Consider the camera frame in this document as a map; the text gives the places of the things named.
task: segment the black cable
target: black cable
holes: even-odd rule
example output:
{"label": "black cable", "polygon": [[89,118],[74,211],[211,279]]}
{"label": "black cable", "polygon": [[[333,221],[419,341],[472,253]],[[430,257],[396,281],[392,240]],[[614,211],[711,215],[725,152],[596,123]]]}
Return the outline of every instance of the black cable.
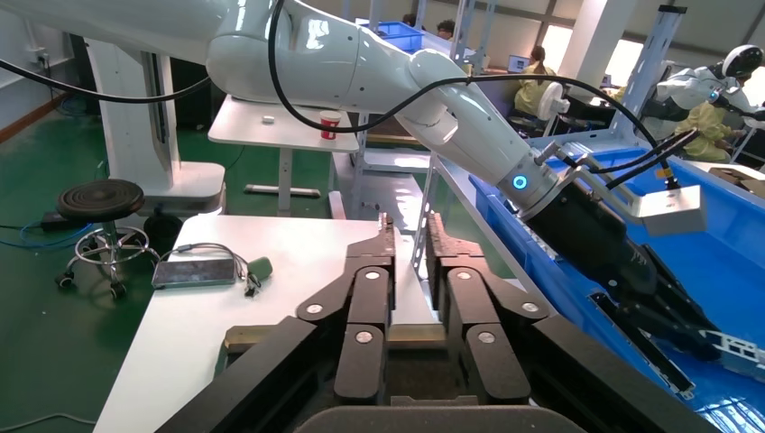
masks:
{"label": "black cable", "polygon": [[35,74],[34,72],[31,72],[27,69],[19,68],[18,66],[14,65],[13,63],[8,63],[5,60],[0,59],[0,68],[3,68],[5,70],[9,70],[13,72],[16,75],[20,75],[24,78],[28,78],[32,81],[36,81],[40,84],[43,84],[44,86],[48,86],[50,88],[57,88],[58,90],[63,90],[65,92],[70,92],[75,95],[80,95],[83,97],[92,97],[94,99],[98,99],[100,101],[106,101],[106,102],[115,102],[117,104],[154,104],[158,102],[167,102],[172,101],[175,99],[180,99],[182,97],[187,97],[188,95],[191,95],[192,93],[205,88],[208,86],[211,82],[210,77],[207,77],[199,83],[184,88],[183,90],[175,93],[171,93],[169,95],[162,95],[159,97],[116,97],[113,95],[106,95],[103,93],[93,92],[90,90],[85,90],[84,88],[78,88],[76,86],[71,86],[66,83],[62,83],[60,81],[56,81],[52,78],[46,78],[40,74]]}
{"label": "black cable", "polygon": [[[692,128],[688,130],[687,134],[691,134],[694,131],[696,131],[696,128]],[[660,144],[659,147],[655,147],[651,149],[650,151],[646,152],[640,158],[635,158],[634,160],[624,163],[622,165],[614,165],[613,167],[606,167],[603,169],[592,169],[590,170],[590,172],[593,174],[613,173],[614,171],[626,170],[626,169],[632,168],[640,164],[641,162],[647,161],[651,156],[657,155],[660,152],[663,152],[666,149],[672,147],[673,144],[677,143],[677,140],[680,140],[684,137],[685,136],[683,134],[676,134],[672,136],[671,138],[667,139],[664,143]]]}
{"label": "black cable", "polygon": [[234,162],[228,164],[228,167],[226,167],[226,171],[229,171],[229,170],[233,169],[234,166],[236,165],[236,163],[239,162],[239,159],[242,158],[242,155],[244,154],[244,148],[245,147],[246,147],[246,145],[242,145],[242,150],[239,151],[239,155],[236,157]]}
{"label": "black cable", "polygon": [[678,150],[680,150],[683,147],[685,147],[686,144],[694,141],[699,135],[700,135],[700,133],[697,130],[690,131],[688,134],[683,135],[683,138],[681,138],[680,140],[677,140],[676,142],[674,142],[672,144],[672,147],[667,149],[666,152],[664,152],[661,155],[657,156],[655,160],[653,160],[651,162],[648,162],[648,163],[646,163],[644,165],[641,165],[640,167],[638,167],[636,169],[632,169],[630,171],[627,171],[622,176],[619,176],[618,178],[616,178],[616,179],[606,183],[605,187],[608,188],[608,189],[614,189],[614,188],[618,187],[619,185],[623,184],[624,182],[626,182],[627,180],[630,180],[630,179],[634,178],[635,176],[643,173],[644,171],[650,169],[651,167],[656,165],[657,162],[664,161],[666,163],[667,158],[672,156]]}
{"label": "black cable", "polygon": [[[544,78],[540,78],[540,75],[535,74],[513,74],[513,75],[487,75],[487,76],[480,76],[480,77],[460,77],[460,78],[445,78],[441,79],[439,81],[434,81],[424,88],[422,88],[419,92],[415,93],[411,97],[408,97],[406,100],[392,108],[387,113],[381,115],[378,117],[375,121],[364,124],[364,125],[358,125],[358,126],[328,126],[323,125],[317,122],[314,122],[301,113],[298,112],[297,109],[290,103],[290,100],[287,98],[287,96],[284,94],[284,89],[281,87],[281,82],[279,81],[279,72],[276,68],[276,32],[278,28],[279,18],[281,16],[281,10],[284,7],[284,0],[276,0],[276,3],[273,6],[273,12],[272,12],[272,18],[271,23],[273,24],[270,26],[268,31],[268,70],[271,74],[271,81],[273,83],[273,88],[276,91],[276,96],[279,98],[280,102],[284,105],[284,108],[287,109],[287,111],[296,119],[298,119],[301,123],[310,126],[314,129],[319,129],[320,131],[326,131],[330,133],[336,133],[336,134],[352,134],[352,133],[361,133],[363,131],[368,131],[375,126],[382,124],[386,120],[390,119],[397,113],[399,113],[402,109],[404,109],[406,106],[417,100],[419,97],[425,95],[430,90],[433,90],[434,88],[438,88],[441,86],[449,85],[449,84],[469,84],[470,82],[480,82],[480,81],[508,81],[508,80],[521,80],[521,79],[543,79],[545,81],[554,81],[558,83],[564,83],[569,84],[571,86],[575,86],[578,88],[583,88],[590,93],[593,93],[594,95],[597,95],[598,97],[604,99],[606,102],[611,104],[614,108],[616,108],[618,111],[620,111],[627,119],[635,125],[636,128],[645,136],[645,139],[650,144],[650,147],[653,149],[656,149],[659,147],[659,144],[656,142],[656,139],[653,138],[653,136],[649,133],[648,129],[641,123],[640,119],[638,119],[630,110],[627,109],[627,107],[623,106],[621,103],[613,99],[612,97],[608,96],[605,92],[603,92],[599,88],[595,88],[593,86],[590,86],[587,83],[584,83],[582,81],[567,78],[567,77],[557,77],[557,76],[550,76],[545,75]],[[661,168],[664,169],[664,171],[668,174],[668,181],[667,181],[667,188],[668,189],[677,189],[680,188],[680,185],[677,183],[677,179],[672,174],[672,169],[669,167],[666,161],[661,160],[659,161],[661,164]]]}

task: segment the person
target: person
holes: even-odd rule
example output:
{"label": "person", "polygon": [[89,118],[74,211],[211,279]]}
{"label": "person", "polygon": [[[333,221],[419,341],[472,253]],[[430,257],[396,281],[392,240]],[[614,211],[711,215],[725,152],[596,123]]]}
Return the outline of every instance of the person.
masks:
{"label": "person", "polygon": [[[556,75],[552,68],[545,66],[545,49],[539,45],[531,50],[531,64],[521,74]],[[521,112],[525,117],[533,116],[536,118],[539,111],[539,101],[549,83],[544,79],[521,80],[521,88],[515,94],[515,111]]]}
{"label": "person", "polygon": [[[751,76],[738,78],[743,84]],[[691,128],[697,128],[700,135],[683,148],[685,159],[703,162],[731,161],[730,152],[733,150],[726,138],[741,138],[744,131],[734,131],[730,126],[723,124],[723,118],[727,111],[724,108],[715,107],[708,102],[692,109],[688,118],[677,125],[675,134],[682,134]]]}
{"label": "person", "polygon": [[446,39],[447,41],[451,41],[454,39],[454,27],[454,20],[444,20],[438,23],[438,26],[436,27],[436,30],[438,31],[438,37],[441,39]]}
{"label": "person", "polygon": [[[406,14],[403,18],[401,18],[401,22],[407,24],[412,29],[414,28],[414,24],[417,23],[417,14]],[[424,25],[420,26],[421,30],[426,30]]]}

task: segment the blue crate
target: blue crate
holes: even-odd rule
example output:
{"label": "blue crate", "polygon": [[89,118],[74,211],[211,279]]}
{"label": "blue crate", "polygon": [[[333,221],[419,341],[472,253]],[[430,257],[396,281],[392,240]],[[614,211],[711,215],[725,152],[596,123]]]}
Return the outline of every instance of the blue crate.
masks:
{"label": "blue crate", "polygon": [[[630,148],[600,152],[594,157],[611,167],[645,152]],[[683,162],[669,164],[682,185],[701,185],[708,218],[706,232],[650,237],[642,226],[628,224],[630,237],[656,250],[723,332],[764,347],[765,200],[743,190],[731,191],[724,181]],[[557,160],[549,166],[554,170],[566,167]],[[550,260],[505,208],[500,191],[478,178],[471,177],[471,181],[476,188],[476,208],[555,308],[643,374],[662,383],[588,299],[600,290],[597,284],[569,263]],[[651,171],[627,185],[641,195],[664,189],[663,181]],[[687,401],[691,409],[724,432],[765,431],[765,384],[671,350],[666,353],[696,384],[695,398]]]}
{"label": "blue crate", "polygon": [[[364,24],[363,27],[368,28],[369,24]],[[380,23],[377,30],[384,33],[383,36],[380,36],[381,38],[401,51],[413,54],[422,50],[422,32],[412,29],[405,23],[393,21]]]}

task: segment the blue cable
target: blue cable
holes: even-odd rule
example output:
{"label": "blue cable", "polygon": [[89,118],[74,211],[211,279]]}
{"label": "blue cable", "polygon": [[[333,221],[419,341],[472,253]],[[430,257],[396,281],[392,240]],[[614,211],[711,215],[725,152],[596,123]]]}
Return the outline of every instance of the blue cable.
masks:
{"label": "blue cable", "polygon": [[64,242],[70,241],[70,240],[72,240],[72,239],[82,235],[83,233],[87,232],[87,230],[91,226],[93,226],[92,224],[88,224],[87,226],[81,228],[74,235],[70,235],[70,236],[64,237],[62,239],[59,239],[57,241],[49,242],[49,243],[46,243],[46,244],[40,244],[40,243],[37,243],[37,242],[30,241],[27,238],[27,236],[26,236],[27,230],[29,230],[30,228],[34,227],[35,225],[38,226],[39,224],[40,224],[40,221],[34,221],[34,222],[31,222],[31,223],[27,224],[26,226],[22,227],[22,229],[19,231],[19,237],[22,239],[23,244],[16,244],[16,243],[13,243],[13,242],[7,242],[7,241],[2,241],[2,240],[0,240],[0,244],[8,245],[8,246],[13,246],[13,247],[16,247],[16,248],[24,248],[24,249],[70,247],[70,246],[76,245],[76,243],[74,243],[74,244],[67,244],[67,245],[61,245],[61,244],[63,244]]}

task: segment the blue indicator light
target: blue indicator light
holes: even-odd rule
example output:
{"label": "blue indicator light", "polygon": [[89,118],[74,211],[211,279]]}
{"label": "blue indicator light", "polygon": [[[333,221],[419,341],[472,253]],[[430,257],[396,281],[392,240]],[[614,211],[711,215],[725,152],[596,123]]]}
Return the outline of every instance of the blue indicator light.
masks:
{"label": "blue indicator light", "polygon": [[524,189],[526,188],[526,185],[528,185],[528,181],[526,180],[526,176],[518,175],[512,180],[512,185],[516,189]]}

